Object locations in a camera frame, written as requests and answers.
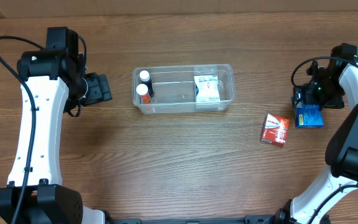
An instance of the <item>table surface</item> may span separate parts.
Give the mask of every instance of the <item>table surface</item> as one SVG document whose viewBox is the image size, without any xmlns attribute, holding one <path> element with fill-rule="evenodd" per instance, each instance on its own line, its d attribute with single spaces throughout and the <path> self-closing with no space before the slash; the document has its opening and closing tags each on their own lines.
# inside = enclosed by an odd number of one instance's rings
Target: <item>table surface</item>
<svg viewBox="0 0 358 224">
<path fill-rule="evenodd" d="M 0 35 L 44 45 L 53 26 L 84 37 L 89 71 L 105 73 L 113 95 L 79 118 L 63 115 L 63 185 L 114 218 L 274 214 L 323 170 L 326 145 L 349 112 L 324 110 L 323 128 L 295 129 L 290 75 L 342 42 L 358 46 L 358 12 L 0 19 Z M 35 48 L 0 43 L 14 67 L 27 50 Z M 136 67 L 212 63 L 234 70 L 237 99 L 225 112 L 143 115 L 132 104 Z M 308 81 L 305 69 L 297 83 Z M 0 64 L 0 188 L 16 155 L 21 108 L 19 83 Z M 267 113 L 290 118 L 284 147 L 259 141 Z M 358 190 L 329 214 L 334 223 L 358 223 Z"/>
</svg>

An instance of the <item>wooden table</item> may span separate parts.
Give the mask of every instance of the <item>wooden table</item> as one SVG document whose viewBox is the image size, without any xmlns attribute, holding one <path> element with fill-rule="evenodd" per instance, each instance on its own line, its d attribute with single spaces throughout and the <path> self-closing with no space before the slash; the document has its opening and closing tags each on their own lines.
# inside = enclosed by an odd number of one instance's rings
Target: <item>wooden table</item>
<svg viewBox="0 0 358 224">
<path fill-rule="evenodd" d="M 273 214 L 323 170 L 326 145 L 349 112 L 324 110 L 322 129 L 295 129 L 290 75 L 342 42 L 358 46 L 358 12 L 0 19 L 0 35 L 44 45 L 53 26 L 85 38 L 88 68 L 107 74 L 113 95 L 79 118 L 63 115 L 63 184 L 115 218 Z M 0 43 L 15 67 L 26 50 L 34 47 Z M 227 111 L 146 116 L 132 104 L 136 67 L 209 63 L 233 67 L 237 100 Z M 297 83 L 308 81 L 305 69 Z M 0 187 L 16 155 L 19 87 L 0 64 Z M 284 147 L 259 141 L 267 113 L 291 119 Z M 358 223 L 358 191 L 329 214 L 334 223 Z"/>
</svg>

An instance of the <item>red box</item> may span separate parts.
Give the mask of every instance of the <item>red box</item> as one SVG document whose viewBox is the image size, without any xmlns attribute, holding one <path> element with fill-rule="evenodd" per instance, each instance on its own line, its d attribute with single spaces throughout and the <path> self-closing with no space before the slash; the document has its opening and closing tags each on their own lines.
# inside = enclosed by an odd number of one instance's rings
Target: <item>red box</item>
<svg viewBox="0 0 358 224">
<path fill-rule="evenodd" d="M 289 119 L 267 114 L 260 140 L 266 143 L 284 146 L 289 124 Z"/>
</svg>

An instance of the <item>blue package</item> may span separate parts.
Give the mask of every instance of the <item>blue package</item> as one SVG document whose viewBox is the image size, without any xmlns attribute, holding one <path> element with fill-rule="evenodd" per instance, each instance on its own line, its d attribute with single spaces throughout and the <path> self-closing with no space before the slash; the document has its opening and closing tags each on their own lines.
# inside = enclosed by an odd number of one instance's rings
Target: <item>blue package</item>
<svg viewBox="0 0 358 224">
<path fill-rule="evenodd" d="M 321 128 L 324 126 L 323 114 L 319 105 L 305 105 L 302 101 L 294 102 L 292 98 L 292 107 L 296 128 Z"/>
</svg>

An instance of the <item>bottle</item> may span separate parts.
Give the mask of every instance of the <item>bottle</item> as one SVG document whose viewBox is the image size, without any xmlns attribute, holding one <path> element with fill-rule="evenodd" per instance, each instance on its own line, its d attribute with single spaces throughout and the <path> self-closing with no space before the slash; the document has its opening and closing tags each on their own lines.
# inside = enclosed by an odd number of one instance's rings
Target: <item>bottle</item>
<svg viewBox="0 0 358 224">
<path fill-rule="evenodd" d="M 136 93 L 139 94 L 139 96 L 142 98 L 143 103 L 145 103 L 145 104 L 152 103 L 147 85 L 139 84 L 136 87 Z"/>
<path fill-rule="evenodd" d="M 154 89 L 152 84 L 152 79 L 150 77 L 150 74 L 148 71 L 143 70 L 139 73 L 140 80 L 142 80 L 142 83 L 147 86 L 149 89 L 149 95 L 150 97 L 154 96 Z"/>
</svg>

